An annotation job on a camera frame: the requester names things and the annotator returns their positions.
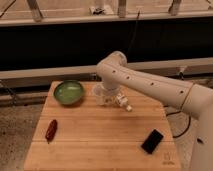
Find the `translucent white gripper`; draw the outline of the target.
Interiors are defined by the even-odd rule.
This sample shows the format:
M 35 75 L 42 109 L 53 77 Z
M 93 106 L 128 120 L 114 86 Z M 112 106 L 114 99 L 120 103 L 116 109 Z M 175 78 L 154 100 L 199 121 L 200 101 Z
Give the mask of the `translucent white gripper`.
M 111 106 L 116 104 L 116 96 L 120 93 L 120 89 L 107 90 L 106 91 L 106 104 L 104 106 Z

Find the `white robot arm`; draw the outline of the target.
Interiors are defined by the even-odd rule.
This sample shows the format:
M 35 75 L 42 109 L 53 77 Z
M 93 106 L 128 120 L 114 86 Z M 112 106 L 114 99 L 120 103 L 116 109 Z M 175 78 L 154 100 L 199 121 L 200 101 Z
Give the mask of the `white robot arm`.
M 101 60 L 96 72 L 105 92 L 123 85 L 181 110 L 198 120 L 189 171 L 213 171 L 213 89 L 192 82 L 138 72 L 126 67 L 127 58 L 114 51 Z

